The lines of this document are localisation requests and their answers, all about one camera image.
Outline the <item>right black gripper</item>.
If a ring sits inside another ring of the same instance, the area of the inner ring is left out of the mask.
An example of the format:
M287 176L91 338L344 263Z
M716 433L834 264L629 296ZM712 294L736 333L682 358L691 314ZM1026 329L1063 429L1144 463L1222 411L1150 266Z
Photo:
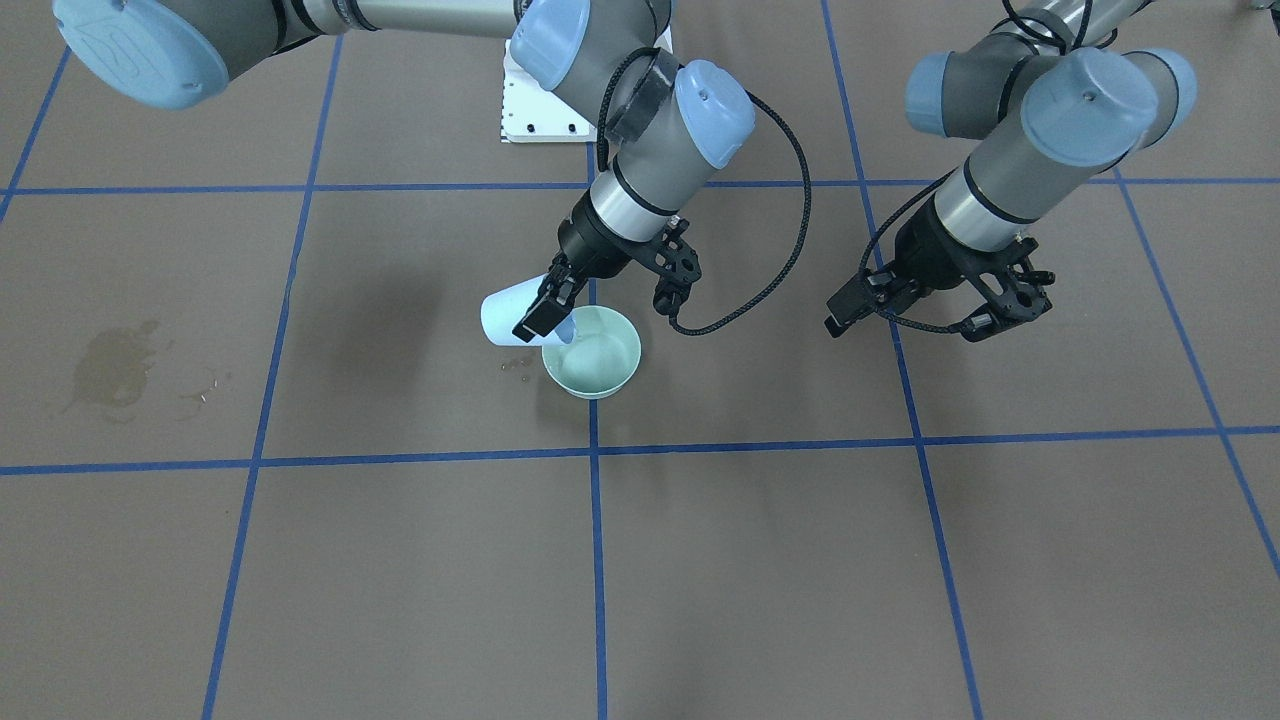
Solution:
M559 252L541 284L515 287L515 299L527 300L529 305L517 318L512 336L521 343L572 343L572 313L589 279L609 279L631 261L641 264L641 246L659 232L641 231L640 240L628 240L605 224L589 196L580 197L559 224Z

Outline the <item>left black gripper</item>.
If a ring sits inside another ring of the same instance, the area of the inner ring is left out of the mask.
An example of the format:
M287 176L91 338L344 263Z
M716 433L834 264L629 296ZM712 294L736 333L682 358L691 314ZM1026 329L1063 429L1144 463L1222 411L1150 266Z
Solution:
M891 305L913 305L934 292L969 283L959 268L961 246L966 247L945 228L936 200L927 199L899 228L892 260L878 270L864 266L863 274L850 278L828 299L826 331L838 338L851 323L895 314Z

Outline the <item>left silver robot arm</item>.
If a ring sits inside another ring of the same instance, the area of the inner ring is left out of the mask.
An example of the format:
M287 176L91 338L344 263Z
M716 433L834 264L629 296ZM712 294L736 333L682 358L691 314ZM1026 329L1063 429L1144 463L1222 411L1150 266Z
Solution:
M910 325L905 313L915 301L960 284L977 290L980 306L920 331L978 342L1050 310L1055 277L1032 264L1028 229L1094 176L1160 142L1196 105L1196 73L1181 55L1110 50L1117 27L1142 8L1007 8L966 51L915 65L904 95L910 126L975 147L884 222L896 232L893 256L879 269L861 264L828 300L832 336L869 315Z

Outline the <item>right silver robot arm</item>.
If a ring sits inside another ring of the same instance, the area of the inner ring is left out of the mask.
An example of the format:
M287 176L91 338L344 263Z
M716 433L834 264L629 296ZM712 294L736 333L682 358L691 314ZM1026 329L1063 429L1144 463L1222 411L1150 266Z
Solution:
M567 331L581 291L627 265L655 275L653 306L678 320L701 269L678 213L755 128L724 69L659 45L672 1L55 1L70 53L133 101L184 110L315 38L389 35L506 46L543 91L596 131L596 178L558 249L498 328L504 345Z

